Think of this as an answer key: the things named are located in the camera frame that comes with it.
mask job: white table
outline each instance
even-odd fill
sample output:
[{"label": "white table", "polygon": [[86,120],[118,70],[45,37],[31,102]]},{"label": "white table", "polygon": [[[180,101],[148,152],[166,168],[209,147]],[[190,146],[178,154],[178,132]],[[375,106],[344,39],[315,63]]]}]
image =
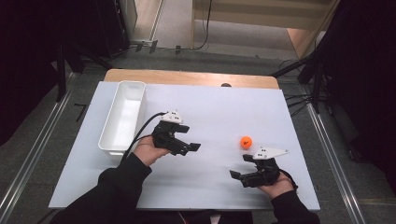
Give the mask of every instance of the white table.
[{"label": "white table", "polygon": [[[117,84],[99,84],[49,207],[66,207],[93,188],[101,172],[117,165],[97,146]],[[272,209],[261,191],[244,189],[229,174],[229,170],[255,172],[254,164],[243,161],[242,155],[267,146],[290,151],[276,162],[299,185],[298,195],[305,206],[319,210],[282,91],[148,84],[145,119],[173,109],[191,127],[188,133],[177,133],[177,138],[202,145],[198,152],[189,152],[185,157],[167,155],[153,164],[138,208]],[[156,124],[155,119],[144,133],[152,132]],[[243,135],[253,139],[249,151],[239,146]]]}]

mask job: orange ball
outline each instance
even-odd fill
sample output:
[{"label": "orange ball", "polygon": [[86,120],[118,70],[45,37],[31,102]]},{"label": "orange ball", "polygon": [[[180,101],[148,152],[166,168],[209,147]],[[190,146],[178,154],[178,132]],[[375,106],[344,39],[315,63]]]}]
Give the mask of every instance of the orange ball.
[{"label": "orange ball", "polygon": [[251,147],[251,144],[253,144],[253,142],[251,141],[251,138],[249,136],[243,136],[241,138],[241,147],[244,149],[248,149]]}]

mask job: white plastic part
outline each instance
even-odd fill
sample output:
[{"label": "white plastic part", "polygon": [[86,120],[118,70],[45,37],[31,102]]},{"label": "white plastic part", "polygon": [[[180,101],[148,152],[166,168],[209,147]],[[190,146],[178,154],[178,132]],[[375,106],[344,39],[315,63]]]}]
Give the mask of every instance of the white plastic part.
[{"label": "white plastic part", "polygon": [[181,116],[177,112],[177,110],[168,112],[168,113],[164,114],[163,116],[160,116],[160,120],[168,121],[168,122],[172,122],[172,123],[178,123],[178,124],[183,123],[183,119],[181,118]]},{"label": "white plastic part", "polygon": [[120,161],[143,126],[145,111],[146,84],[138,81],[120,82],[98,143],[111,160]]},{"label": "white plastic part", "polygon": [[260,149],[254,154],[254,160],[268,160],[273,157],[282,156],[288,154],[289,151],[286,149],[274,148],[274,147],[260,147]]}]

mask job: white plastic tray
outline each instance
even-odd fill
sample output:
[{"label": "white plastic tray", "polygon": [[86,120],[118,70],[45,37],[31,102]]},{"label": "white plastic tray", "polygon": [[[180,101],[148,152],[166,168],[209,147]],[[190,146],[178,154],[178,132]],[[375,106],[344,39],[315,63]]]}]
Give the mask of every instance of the white plastic tray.
[{"label": "white plastic tray", "polygon": [[145,92],[146,84],[139,81],[122,81],[117,87],[98,144],[112,160],[120,161],[143,125]]}]

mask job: black wire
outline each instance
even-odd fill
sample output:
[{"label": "black wire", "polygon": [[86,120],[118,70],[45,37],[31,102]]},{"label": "black wire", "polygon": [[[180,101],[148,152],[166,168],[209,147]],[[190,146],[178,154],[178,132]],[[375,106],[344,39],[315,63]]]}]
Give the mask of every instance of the black wire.
[{"label": "black wire", "polygon": [[37,224],[41,224],[43,221],[45,221],[52,213],[54,213],[57,209],[52,209],[50,210],[46,215],[44,215],[38,222]]},{"label": "black wire", "polygon": [[289,104],[288,108],[291,108],[291,107],[293,107],[295,105],[299,105],[300,103],[303,103],[303,102],[306,102],[306,101],[310,102],[311,100],[312,100],[312,97],[304,98],[302,101]]},{"label": "black wire", "polygon": [[278,69],[278,70],[280,71],[280,67],[282,67],[282,64],[283,64],[283,63],[288,62],[288,61],[291,61],[291,60],[292,60],[292,59],[287,59],[287,60],[283,61],[283,62],[279,65],[279,69]]},{"label": "black wire", "polygon": [[212,0],[209,2],[209,10],[207,11],[207,20],[206,20],[206,37],[204,44],[202,44],[200,47],[192,49],[192,50],[199,50],[201,49],[207,42],[207,39],[209,38],[209,21],[210,21],[210,12],[212,11]]},{"label": "black wire", "polygon": [[304,105],[302,105],[300,108],[298,108],[298,109],[295,110],[293,113],[291,113],[290,116],[293,117],[293,116],[295,116],[296,114],[300,113],[300,111],[302,111],[303,108],[304,108],[306,105],[308,105],[309,103],[311,103],[311,102],[310,102],[310,101],[309,101],[309,102],[305,102]]},{"label": "black wire", "polygon": [[285,96],[289,96],[288,98],[285,98],[285,100],[289,100],[295,97],[301,97],[301,96],[310,96],[311,94],[300,94],[300,95],[287,95],[285,94]]},{"label": "black wire", "polygon": [[132,146],[133,146],[138,140],[140,140],[140,139],[142,139],[142,138],[144,138],[144,137],[149,136],[149,135],[146,135],[146,136],[143,136],[143,137],[139,138],[139,135],[143,132],[143,130],[145,130],[145,128],[149,125],[149,123],[150,123],[153,119],[157,118],[158,116],[162,116],[162,115],[164,115],[164,114],[166,114],[166,113],[163,113],[163,112],[162,112],[162,113],[157,113],[157,114],[153,115],[151,118],[149,118],[149,119],[146,121],[146,123],[142,126],[142,128],[139,130],[139,132],[138,132],[138,133],[136,134],[136,136],[134,137],[134,140],[132,141],[131,145],[129,145],[128,149],[127,149],[127,150],[125,151],[125,153],[123,154],[122,159],[121,159],[121,162],[123,162],[123,161],[128,157],[129,152],[131,151]]},{"label": "black wire", "polygon": [[[201,1],[201,8],[204,8],[204,1]],[[205,20],[204,19],[202,19],[202,28],[203,28],[204,33],[206,35],[206,28],[205,28]]]}]

